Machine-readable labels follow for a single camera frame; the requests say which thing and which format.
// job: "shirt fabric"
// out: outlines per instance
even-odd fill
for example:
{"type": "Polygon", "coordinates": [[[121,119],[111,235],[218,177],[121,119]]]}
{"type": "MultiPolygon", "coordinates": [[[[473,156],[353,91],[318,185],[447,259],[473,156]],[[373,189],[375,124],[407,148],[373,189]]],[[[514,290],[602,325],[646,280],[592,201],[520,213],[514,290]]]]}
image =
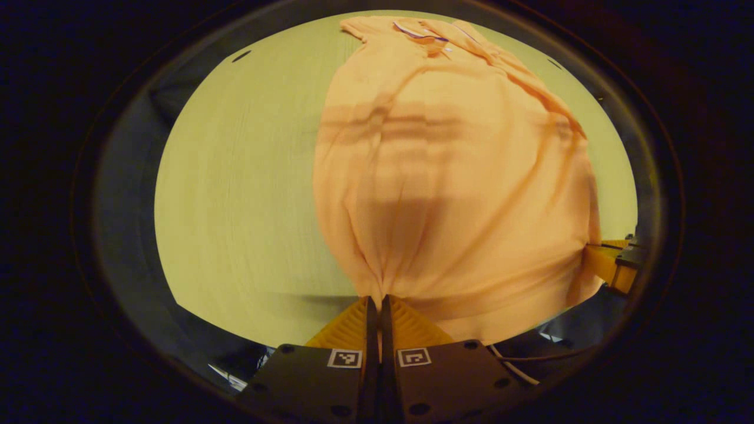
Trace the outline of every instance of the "shirt fabric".
{"type": "Polygon", "coordinates": [[[314,199],[357,292],[485,344],[595,294],[596,184],[566,104],[469,23],[341,27],[363,45],[329,87],[314,199]]]}

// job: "purple stripe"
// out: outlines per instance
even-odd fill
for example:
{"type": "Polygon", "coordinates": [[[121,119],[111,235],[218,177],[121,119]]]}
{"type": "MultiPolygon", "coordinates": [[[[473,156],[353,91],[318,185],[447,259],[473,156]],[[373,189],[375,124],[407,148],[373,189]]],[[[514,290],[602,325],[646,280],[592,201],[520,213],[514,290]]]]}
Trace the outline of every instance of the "purple stripe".
{"type": "Polygon", "coordinates": [[[438,39],[440,41],[448,41],[447,38],[435,37],[434,35],[416,35],[413,32],[409,32],[408,30],[405,30],[405,29],[401,28],[400,25],[398,25],[398,23],[396,23],[395,21],[393,21],[393,25],[395,25],[396,28],[400,29],[404,34],[408,34],[411,38],[427,38],[427,37],[431,37],[431,38],[438,39]]]}
{"type": "Polygon", "coordinates": [[[463,29],[463,28],[461,28],[460,26],[457,26],[457,25],[455,25],[454,23],[451,23],[451,25],[453,25],[453,26],[455,26],[456,28],[460,29],[460,30],[461,30],[461,32],[463,32],[464,34],[468,35],[468,37],[469,37],[469,38],[471,38],[472,40],[474,40],[474,41],[477,41],[477,39],[476,39],[476,38],[474,38],[474,37],[472,37],[471,35],[469,35],[469,33],[468,33],[468,32],[466,32],[466,31],[464,31],[464,29],[463,29]]]}

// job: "table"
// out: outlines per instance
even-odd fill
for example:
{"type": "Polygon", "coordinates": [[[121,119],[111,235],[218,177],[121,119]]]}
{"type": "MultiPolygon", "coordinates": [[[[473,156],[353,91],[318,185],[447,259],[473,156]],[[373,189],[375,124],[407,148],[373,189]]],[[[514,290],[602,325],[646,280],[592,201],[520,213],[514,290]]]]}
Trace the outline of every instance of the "table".
{"type": "MultiPolygon", "coordinates": [[[[160,261],[176,301],[239,336],[303,344],[356,300],[317,227],[311,188],[320,111],[335,70],[360,46],[343,14],[264,38],[225,58],[181,111],[155,193],[160,261]]],[[[547,55],[477,26],[563,98],[583,125],[602,236],[634,232],[636,191],[623,144],[599,103],[547,55]]]]}

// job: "wooden table surface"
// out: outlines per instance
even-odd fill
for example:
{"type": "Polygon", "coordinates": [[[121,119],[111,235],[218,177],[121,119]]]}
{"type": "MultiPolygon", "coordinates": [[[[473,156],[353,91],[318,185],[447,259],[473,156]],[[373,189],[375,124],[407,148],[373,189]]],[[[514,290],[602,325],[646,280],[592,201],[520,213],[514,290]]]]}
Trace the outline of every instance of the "wooden table surface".
{"type": "MultiPolygon", "coordinates": [[[[176,301],[204,320],[268,346],[303,344],[356,300],[317,227],[311,176],[330,80],[361,44],[339,21],[369,14],[454,20],[368,11],[305,23],[227,57],[181,111],[160,163],[155,231],[176,301]]],[[[628,157],[597,101],[547,55],[477,28],[521,59],[583,125],[603,238],[634,232],[628,157]]]]}

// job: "dark background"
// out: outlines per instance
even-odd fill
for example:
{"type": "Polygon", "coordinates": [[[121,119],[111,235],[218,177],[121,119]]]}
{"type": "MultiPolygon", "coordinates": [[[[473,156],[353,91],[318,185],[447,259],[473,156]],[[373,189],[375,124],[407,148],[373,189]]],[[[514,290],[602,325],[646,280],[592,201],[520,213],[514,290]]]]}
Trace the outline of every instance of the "dark background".
{"type": "MultiPolygon", "coordinates": [[[[230,4],[2,5],[9,148],[2,155],[9,190],[2,369],[11,422],[234,421],[227,405],[149,365],[103,320],[80,282],[68,217],[79,147],[110,93],[160,46],[182,32],[198,37],[203,26],[195,26],[230,4]]],[[[603,379],[553,401],[541,416],[740,422],[751,412],[744,408],[752,380],[750,314],[743,308],[752,304],[752,274],[744,266],[751,250],[744,168],[754,158],[745,137],[752,110],[752,36],[745,22],[752,6],[526,4],[596,46],[637,82],[664,82],[648,95],[678,143],[688,190],[678,283],[641,343],[614,360],[603,379]],[[654,61],[656,73],[636,52],[654,61]]],[[[240,3],[223,13],[241,15],[255,6],[240,3]]]]}

